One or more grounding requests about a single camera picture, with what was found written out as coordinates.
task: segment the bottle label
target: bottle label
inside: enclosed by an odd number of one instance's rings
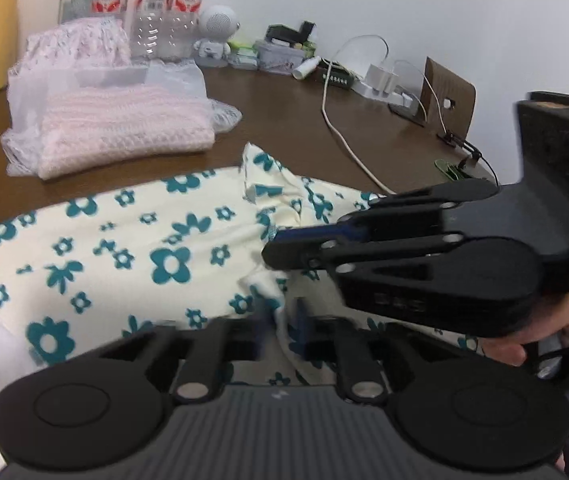
[[[200,10],[202,0],[173,0],[173,10],[179,12],[197,12]]]
[[[87,18],[91,15],[91,0],[69,0],[62,4],[61,23],[70,22],[77,18]]]
[[[93,12],[125,12],[127,0],[93,0]]]
[[[140,12],[162,12],[167,0],[135,0],[135,10]]]

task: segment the white wall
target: white wall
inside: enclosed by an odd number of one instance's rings
[[[418,66],[430,56],[477,88],[469,140],[503,182],[520,175],[513,102],[534,89],[569,92],[569,0],[205,0],[228,4],[240,36],[259,38],[270,23],[315,21],[319,50],[331,56],[356,34],[377,33],[391,59]],[[20,0],[21,37],[55,25],[58,0]],[[363,72],[383,53],[375,41],[354,44],[341,59]],[[421,86],[403,68],[405,83]]]

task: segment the cream fabric with teal flowers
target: cream fabric with teal flowers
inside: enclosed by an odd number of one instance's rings
[[[323,381],[296,355],[285,292],[323,302],[323,273],[266,269],[264,244],[278,228],[334,222],[375,195],[299,177],[247,144],[240,168],[207,170],[31,211],[0,224],[0,322],[46,364],[151,324],[201,329],[217,316],[274,311],[278,341],[258,376],[236,366],[227,379]],[[344,309],[339,297],[317,307]],[[451,336],[457,342],[460,336]]]

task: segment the white tube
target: white tube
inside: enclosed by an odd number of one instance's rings
[[[306,60],[292,72],[293,77],[295,77],[298,81],[304,79],[317,68],[321,60],[322,58],[320,56],[315,56],[311,59]]]

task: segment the silver screw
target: silver screw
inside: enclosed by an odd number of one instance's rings
[[[178,387],[176,393],[183,399],[202,399],[209,393],[209,388],[202,383],[186,383]]]
[[[338,265],[335,268],[335,272],[337,272],[338,274],[346,274],[347,272],[353,272],[354,270],[355,270],[354,264],[342,264]]]
[[[442,240],[448,244],[456,244],[464,240],[464,236],[459,234],[444,235]]]
[[[384,393],[384,388],[373,381],[360,381],[353,385],[351,391],[360,399],[375,399]]]

